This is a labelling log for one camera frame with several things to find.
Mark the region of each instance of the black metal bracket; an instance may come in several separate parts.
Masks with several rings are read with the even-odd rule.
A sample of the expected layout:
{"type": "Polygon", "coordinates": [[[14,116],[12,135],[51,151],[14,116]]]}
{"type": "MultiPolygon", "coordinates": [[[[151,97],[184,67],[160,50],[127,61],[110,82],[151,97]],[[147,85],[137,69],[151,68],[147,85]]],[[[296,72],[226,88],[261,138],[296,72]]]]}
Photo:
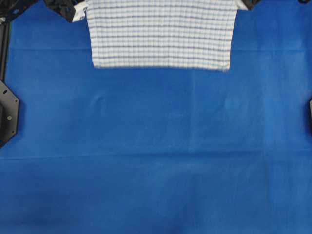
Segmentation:
{"type": "Polygon", "coordinates": [[[16,134],[19,105],[19,99],[0,81],[0,148],[16,134]]]}

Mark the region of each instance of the blue backdrop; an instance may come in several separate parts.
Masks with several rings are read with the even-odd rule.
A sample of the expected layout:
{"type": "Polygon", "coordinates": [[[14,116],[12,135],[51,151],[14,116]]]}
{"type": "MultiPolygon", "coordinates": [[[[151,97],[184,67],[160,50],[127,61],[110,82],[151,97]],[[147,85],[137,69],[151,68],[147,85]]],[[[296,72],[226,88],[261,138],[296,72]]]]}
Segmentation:
{"type": "Polygon", "coordinates": [[[93,68],[86,21],[12,25],[1,234],[311,234],[312,3],[239,11],[228,72],[93,68]]]}

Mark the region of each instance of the white towel with blue stripes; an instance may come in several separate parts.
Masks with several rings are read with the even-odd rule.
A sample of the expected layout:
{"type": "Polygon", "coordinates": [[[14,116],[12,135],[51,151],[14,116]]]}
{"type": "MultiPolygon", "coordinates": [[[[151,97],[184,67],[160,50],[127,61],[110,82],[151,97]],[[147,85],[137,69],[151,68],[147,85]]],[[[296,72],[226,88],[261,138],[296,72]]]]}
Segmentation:
{"type": "Polygon", "coordinates": [[[96,68],[230,68],[244,0],[88,0],[96,68]]]}

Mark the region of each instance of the fabric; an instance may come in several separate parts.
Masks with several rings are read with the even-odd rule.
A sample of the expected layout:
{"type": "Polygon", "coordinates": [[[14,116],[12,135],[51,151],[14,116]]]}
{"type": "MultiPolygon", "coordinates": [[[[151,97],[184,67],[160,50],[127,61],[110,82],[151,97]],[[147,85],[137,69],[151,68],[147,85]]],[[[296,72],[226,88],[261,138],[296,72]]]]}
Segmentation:
{"type": "Polygon", "coordinates": [[[96,68],[228,70],[237,0],[89,0],[96,68]]]}
{"type": "Polygon", "coordinates": [[[94,69],[85,20],[31,7],[0,234],[311,234],[311,3],[238,11],[227,72],[94,69]]]}

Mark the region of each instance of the blue tablecloth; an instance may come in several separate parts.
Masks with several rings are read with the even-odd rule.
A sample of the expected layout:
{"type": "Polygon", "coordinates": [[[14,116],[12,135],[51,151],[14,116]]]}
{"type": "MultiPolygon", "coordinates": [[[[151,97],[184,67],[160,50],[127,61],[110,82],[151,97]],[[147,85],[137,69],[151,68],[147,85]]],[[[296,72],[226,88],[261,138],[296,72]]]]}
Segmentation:
{"type": "Polygon", "coordinates": [[[228,72],[93,68],[87,22],[12,25],[1,234],[311,234],[312,3],[239,11],[228,72]]]}

